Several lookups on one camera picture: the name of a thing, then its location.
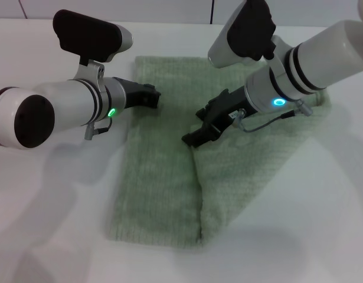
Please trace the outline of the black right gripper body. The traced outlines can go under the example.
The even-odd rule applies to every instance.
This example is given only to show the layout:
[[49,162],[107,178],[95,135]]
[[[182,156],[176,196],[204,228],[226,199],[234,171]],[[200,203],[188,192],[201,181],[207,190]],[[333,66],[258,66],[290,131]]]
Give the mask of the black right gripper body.
[[220,132],[223,132],[233,122],[230,120],[230,114],[239,111],[241,108],[245,110],[246,117],[257,113],[257,110],[250,104],[246,96],[245,87],[240,87],[233,92],[225,89],[206,105],[204,127],[211,128],[214,126]]

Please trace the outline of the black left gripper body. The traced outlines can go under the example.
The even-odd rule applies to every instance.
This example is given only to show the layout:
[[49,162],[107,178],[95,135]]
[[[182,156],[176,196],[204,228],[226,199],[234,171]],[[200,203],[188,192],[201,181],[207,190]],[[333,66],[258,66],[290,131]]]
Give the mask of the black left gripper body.
[[114,77],[114,79],[120,83],[125,92],[125,108],[145,105],[141,85],[139,83],[117,77]]

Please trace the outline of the green ribbed terry towel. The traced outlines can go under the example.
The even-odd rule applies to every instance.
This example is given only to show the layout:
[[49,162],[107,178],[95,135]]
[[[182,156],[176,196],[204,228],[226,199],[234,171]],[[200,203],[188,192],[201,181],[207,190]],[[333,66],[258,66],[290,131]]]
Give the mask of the green ribbed terry towel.
[[196,248],[228,226],[274,178],[331,109],[326,91],[309,96],[310,117],[244,121],[254,133],[228,128],[196,149],[182,136],[195,113],[224,89],[236,90],[263,66],[214,68],[199,57],[137,57],[136,78],[161,93],[159,107],[137,107],[127,136],[109,238],[144,245]]

